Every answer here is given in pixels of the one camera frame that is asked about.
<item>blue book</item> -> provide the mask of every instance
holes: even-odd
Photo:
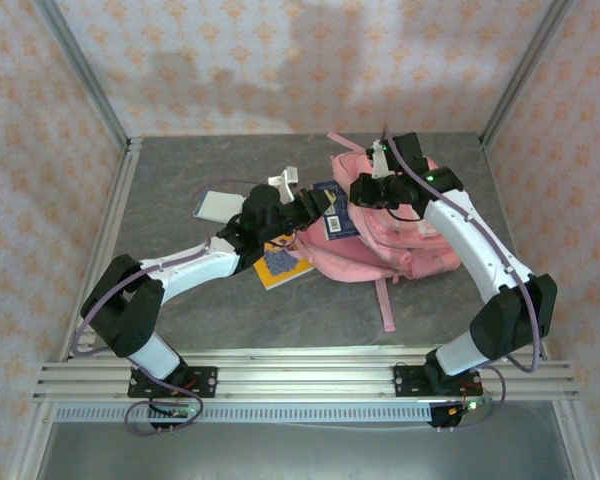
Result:
[[[346,192],[338,185],[335,180],[328,182],[318,182],[313,184],[317,190],[330,190],[335,196],[336,201],[324,212],[324,227],[329,240],[338,238],[355,237],[360,235],[355,225],[347,213],[347,204],[349,199]]]

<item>backpack strap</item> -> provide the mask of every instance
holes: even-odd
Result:
[[[348,148],[349,150],[353,150],[354,152],[364,152],[364,148],[360,145],[353,143],[350,140],[338,135],[336,132],[327,133],[327,137],[333,140],[336,143],[339,143],[343,147]]]
[[[393,313],[389,303],[389,291],[387,290],[387,281],[380,279],[375,281],[378,302],[380,303],[380,312],[382,312],[382,324],[385,332],[395,332],[396,326],[393,323]]]

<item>floor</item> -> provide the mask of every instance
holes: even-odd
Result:
[[[56,424],[38,478],[572,478],[548,402],[506,403],[491,422],[453,435],[404,423],[376,425],[393,431],[350,427],[200,423],[173,436],[139,438],[120,424]]]
[[[377,134],[347,137],[368,146]],[[422,150],[449,166],[503,242],[509,235],[475,133],[420,135]],[[211,181],[263,181],[298,167],[300,186],[331,178],[330,155],[345,151],[324,135],[144,139],[116,254],[140,260],[202,243],[221,226],[189,214],[191,194]],[[214,189],[247,194],[248,186]],[[343,284],[313,271],[265,291],[253,269],[198,286],[166,304],[156,331],[176,349],[323,347],[445,343],[481,307],[464,268],[389,285],[397,331],[385,333],[372,283]]]

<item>yellow book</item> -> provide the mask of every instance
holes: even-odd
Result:
[[[293,242],[293,237],[278,237],[274,242],[278,245],[287,244]],[[269,243],[264,246],[264,256],[253,267],[256,269],[265,290],[282,285],[304,273],[310,272],[314,268],[304,258],[298,260],[289,255],[285,249]]]

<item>wall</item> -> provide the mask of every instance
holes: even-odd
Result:
[[[59,352],[118,149],[31,0],[0,1],[0,479]]]
[[[136,136],[477,131],[550,0],[59,3]]]
[[[550,345],[600,451],[600,0],[574,3],[489,156],[518,252],[558,282]]]

